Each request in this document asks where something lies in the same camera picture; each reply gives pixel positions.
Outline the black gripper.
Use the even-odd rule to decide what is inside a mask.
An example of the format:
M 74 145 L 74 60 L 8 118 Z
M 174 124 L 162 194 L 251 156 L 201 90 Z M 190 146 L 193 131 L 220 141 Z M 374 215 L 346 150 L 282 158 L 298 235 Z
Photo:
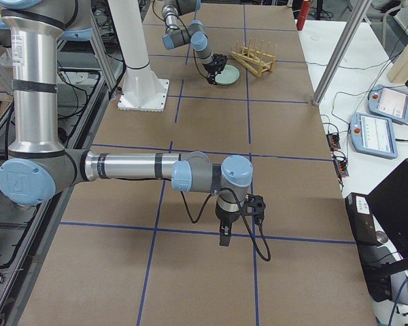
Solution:
M 218 83 L 217 81 L 218 74 L 215 72 L 214 60 L 212 60 L 208 64 L 204 64 L 203 66 L 205 70 L 207 71 L 207 77 L 206 77 L 207 82 L 211 85 L 216 85 Z
M 228 247 L 231 241 L 231 224 L 240 217 L 239 210 L 229 212 L 219 204 L 215 208 L 216 217 L 220 220 L 220 246 Z

